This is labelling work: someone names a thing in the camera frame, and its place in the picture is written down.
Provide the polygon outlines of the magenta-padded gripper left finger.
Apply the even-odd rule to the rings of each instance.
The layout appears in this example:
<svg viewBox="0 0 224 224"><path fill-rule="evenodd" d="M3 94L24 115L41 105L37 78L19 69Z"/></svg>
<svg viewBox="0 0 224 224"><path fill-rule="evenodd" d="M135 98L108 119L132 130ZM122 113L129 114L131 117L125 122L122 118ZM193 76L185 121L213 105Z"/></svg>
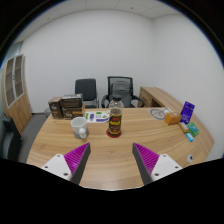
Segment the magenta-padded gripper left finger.
<svg viewBox="0 0 224 224"><path fill-rule="evenodd" d="M90 153L90 144L86 143L65 155L56 154L42 166L42 169L65 180L79 184Z"/></svg>

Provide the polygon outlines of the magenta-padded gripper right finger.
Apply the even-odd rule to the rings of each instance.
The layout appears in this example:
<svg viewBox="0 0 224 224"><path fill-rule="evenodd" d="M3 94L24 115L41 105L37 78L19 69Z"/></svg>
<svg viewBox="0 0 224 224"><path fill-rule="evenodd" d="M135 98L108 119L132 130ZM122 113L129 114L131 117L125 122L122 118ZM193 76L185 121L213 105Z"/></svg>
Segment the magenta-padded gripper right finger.
<svg viewBox="0 0 224 224"><path fill-rule="evenodd" d="M169 155L157 154L137 143L133 144L132 153L144 185L182 169Z"/></svg>

